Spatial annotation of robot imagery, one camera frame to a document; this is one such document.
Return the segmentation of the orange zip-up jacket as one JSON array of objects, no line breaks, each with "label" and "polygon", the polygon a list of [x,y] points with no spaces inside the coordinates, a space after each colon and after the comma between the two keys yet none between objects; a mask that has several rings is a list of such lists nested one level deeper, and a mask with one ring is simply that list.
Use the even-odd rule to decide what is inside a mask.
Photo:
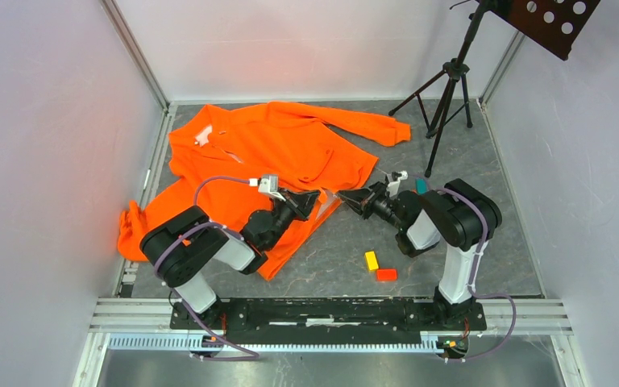
[{"label": "orange zip-up jacket", "polygon": [[411,138],[409,124],[380,114],[296,102],[235,110],[204,106],[169,134],[169,167],[176,181],[145,207],[130,202],[121,213],[119,254],[130,261],[145,261],[141,239],[192,205],[215,222],[241,230],[254,211],[271,206],[249,180],[274,174],[283,188],[316,189],[320,196],[309,218],[293,223],[268,253],[259,273],[271,280],[338,208],[334,195],[362,187],[377,164],[376,156],[344,139],[343,131],[385,147]]}]

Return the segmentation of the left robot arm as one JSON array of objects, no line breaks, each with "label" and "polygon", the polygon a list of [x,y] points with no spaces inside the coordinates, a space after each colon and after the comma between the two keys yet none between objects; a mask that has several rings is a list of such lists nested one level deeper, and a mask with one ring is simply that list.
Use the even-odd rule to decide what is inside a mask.
[{"label": "left robot arm", "polygon": [[309,220],[319,195],[318,190],[278,189],[271,195],[272,208],[252,212],[238,236],[191,206],[148,232],[139,248],[156,275],[190,306],[190,318],[211,328],[221,318],[221,307],[202,269],[217,260],[242,274],[257,271],[293,223]]}]

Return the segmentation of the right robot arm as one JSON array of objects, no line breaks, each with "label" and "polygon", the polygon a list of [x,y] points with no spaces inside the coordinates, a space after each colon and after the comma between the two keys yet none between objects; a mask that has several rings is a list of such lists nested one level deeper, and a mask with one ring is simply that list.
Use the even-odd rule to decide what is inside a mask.
[{"label": "right robot arm", "polygon": [[391,194],[388,184],[377,182],[341,190],[338,196],[360,217],[376,215],[394,226],[397,245],[407,256],[419,256],[445,242],[445,266],[432,302],[434,321],[453,329],[471,313],[478,265],[502,224],[501,211],[491,198],[461,178],[420,194]]}]

